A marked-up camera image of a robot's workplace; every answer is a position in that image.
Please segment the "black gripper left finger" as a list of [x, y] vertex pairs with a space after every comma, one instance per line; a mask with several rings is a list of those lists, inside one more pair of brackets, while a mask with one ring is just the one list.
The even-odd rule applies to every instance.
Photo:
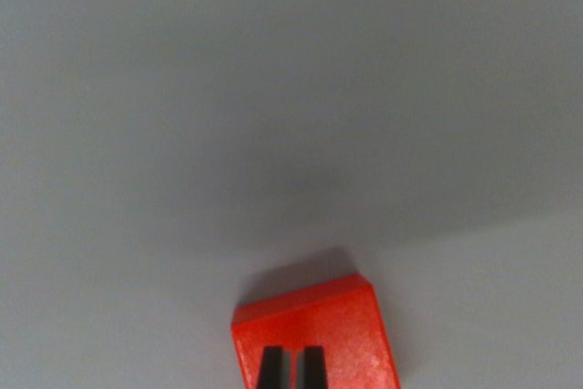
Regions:
[[290, 389], [291, 359], [291, 352], [282, 346], [265, 346], [262, 351], [256, 388]]

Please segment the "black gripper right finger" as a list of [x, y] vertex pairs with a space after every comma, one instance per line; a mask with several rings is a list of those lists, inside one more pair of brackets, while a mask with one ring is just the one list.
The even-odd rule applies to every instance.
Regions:
[[325, 353], [322, 346], [306, 346], [297, 354], [295, 388], [328, 388]]

